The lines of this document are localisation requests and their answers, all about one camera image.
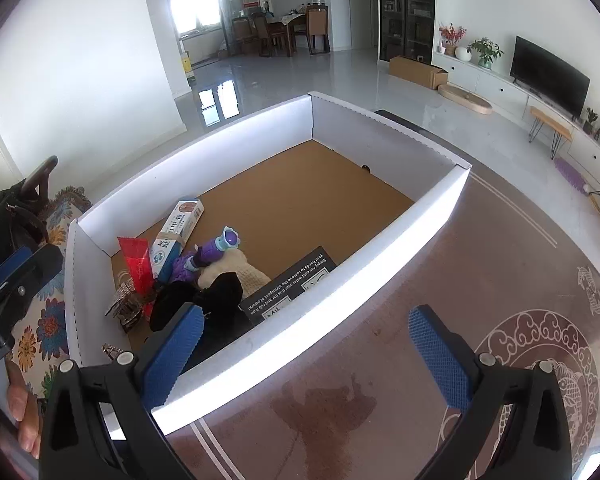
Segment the purple mat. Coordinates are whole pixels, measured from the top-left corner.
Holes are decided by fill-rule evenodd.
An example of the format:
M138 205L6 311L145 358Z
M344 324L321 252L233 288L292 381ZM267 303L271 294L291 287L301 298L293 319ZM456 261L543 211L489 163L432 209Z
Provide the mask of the purple mat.
M566 181L571 184L575 189L581 192L583 195L586 195L584 189L582 187L587 183L586 180L582 177L580 172L576 170L571 164L567 161L556 158L554 159L555 167L560 171L560 174L566 179Z

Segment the floral cushion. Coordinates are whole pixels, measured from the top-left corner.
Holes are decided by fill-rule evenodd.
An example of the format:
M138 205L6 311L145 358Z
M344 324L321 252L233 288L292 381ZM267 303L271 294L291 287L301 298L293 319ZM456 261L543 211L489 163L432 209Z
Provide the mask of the floral cushion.
M67 188L42 212L49 243L66 254L69 224L87 211L91 203L82 188ZM27 387L47 398L58 365L69 357L64 320L64 264L62 270L34 297L27 315L13 329L16 341L8 358L22 370Z

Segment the black television screen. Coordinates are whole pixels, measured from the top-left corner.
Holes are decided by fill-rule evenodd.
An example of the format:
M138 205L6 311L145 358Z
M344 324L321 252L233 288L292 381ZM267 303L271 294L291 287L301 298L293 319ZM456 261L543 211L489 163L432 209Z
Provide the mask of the black television screen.
M589 91L589 78L551 52L530 41L516 39L511 76L579 117Z

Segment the black cabinet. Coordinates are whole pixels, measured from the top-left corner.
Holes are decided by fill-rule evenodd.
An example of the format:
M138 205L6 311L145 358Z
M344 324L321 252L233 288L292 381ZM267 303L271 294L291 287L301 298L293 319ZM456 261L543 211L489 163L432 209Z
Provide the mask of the black cabinet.
M380 59L431 62L436 0L380 0Z

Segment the silver screw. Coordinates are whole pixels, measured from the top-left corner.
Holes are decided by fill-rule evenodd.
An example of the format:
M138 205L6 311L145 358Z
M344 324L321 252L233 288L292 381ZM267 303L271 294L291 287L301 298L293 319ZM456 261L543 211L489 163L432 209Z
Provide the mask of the silver screw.
M478 359L480 359L480 362L485 366L493 366L496 364L496 358L491 354L487 354L486 352L480 354Z
M132 352L122 352L116 359L119 365L128 365L133 360L134 355Z
M59 370L60 370L60 371L61 371L63 374L65 374L65 373L67 373L69 370L71 370L71 368L73 368L73 367L74 367L74 362L73 362L73 361L71 361L71 359L67 359L67 360L65 360L65 361L62 361L62 362L60 363L60 366L59 366L58 368L59 368Z
M554 371L554 366L549 361L540 361L540 369L550 374Z

